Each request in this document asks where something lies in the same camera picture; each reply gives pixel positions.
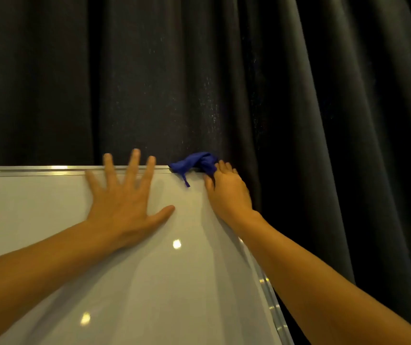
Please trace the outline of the dark grey curtain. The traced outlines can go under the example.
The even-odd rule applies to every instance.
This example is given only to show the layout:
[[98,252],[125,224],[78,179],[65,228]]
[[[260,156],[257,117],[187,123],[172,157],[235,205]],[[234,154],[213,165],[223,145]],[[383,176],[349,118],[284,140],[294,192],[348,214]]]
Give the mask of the dark grey curtain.
[[411,324],[411,0],[0,0],[0,166],[230,162]]

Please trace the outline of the person's right forearm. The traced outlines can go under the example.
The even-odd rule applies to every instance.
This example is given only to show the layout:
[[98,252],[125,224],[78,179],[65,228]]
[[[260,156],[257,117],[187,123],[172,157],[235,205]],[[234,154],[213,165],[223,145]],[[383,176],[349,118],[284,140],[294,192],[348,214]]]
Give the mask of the person's right forearm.
[[407,321],[275,230],[258,212],[246,211],[226,222],[312,345],[411,345]]

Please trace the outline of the person's left forearm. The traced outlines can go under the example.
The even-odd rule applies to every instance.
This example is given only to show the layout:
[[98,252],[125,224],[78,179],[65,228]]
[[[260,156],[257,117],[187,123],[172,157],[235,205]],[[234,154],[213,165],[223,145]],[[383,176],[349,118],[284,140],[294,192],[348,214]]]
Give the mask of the person's left forearm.
[[84,221],[0,256],[0,336],[38,303],[124,245],[122,227]]

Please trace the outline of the white whiteboard with metal frame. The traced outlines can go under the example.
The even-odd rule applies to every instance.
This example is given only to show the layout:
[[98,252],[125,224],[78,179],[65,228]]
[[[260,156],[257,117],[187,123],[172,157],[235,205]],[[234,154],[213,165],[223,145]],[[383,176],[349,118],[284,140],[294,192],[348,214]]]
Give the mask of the white whiteboard with metal frame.
[[[0,255],[84,220],[86,169],[104,183],[102,167],[0,167]],[[203,175],[187,180],[156,167],[147,211],[174,205],[165,225],[65,284],[0,345],[294,345],[270,280],[214,214]]]

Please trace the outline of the person's left hand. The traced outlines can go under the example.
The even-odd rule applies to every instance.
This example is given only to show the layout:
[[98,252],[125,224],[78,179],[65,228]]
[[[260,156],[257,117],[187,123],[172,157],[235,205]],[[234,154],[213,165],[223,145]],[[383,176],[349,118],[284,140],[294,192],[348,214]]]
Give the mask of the person's left hand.
[[103,157],[106,186],[93,197],[93,203],[85,221],[86,226],[103,239],[109,252],[132,247],[148,238],[156,230],[146,230],[144,222],[149,215],[147,205],[156,158],[149,156],[141,180],[134,185],[124,185],[118,180],[111,154]]

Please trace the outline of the person's right hand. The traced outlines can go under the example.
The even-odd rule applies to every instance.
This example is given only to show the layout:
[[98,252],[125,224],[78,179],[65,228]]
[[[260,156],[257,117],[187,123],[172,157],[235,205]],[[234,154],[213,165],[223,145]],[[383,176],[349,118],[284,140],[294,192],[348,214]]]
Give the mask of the person's right hand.
[[216,203],[210,203],[214,213],[234,231],[261,221],[261,215],[253,209],[249,190],[229,162],[215,164],[214,180]]

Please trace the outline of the blue cleaning cloth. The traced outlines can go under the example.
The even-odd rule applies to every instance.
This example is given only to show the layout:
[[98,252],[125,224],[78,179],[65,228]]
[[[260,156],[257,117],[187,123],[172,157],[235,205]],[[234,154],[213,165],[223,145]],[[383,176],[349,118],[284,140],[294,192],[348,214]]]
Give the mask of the blue cleaning cloth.
[[219,159],[212,153],[197,152],[186,156],[183,160],[170,163],[168,167],[173,173],[179,174],[184,180],[185,186],[189,188],[190,184],[186,179],[186,174],[190,170],[198,169],[212,178],[217,170],[215,164],[218,162]]

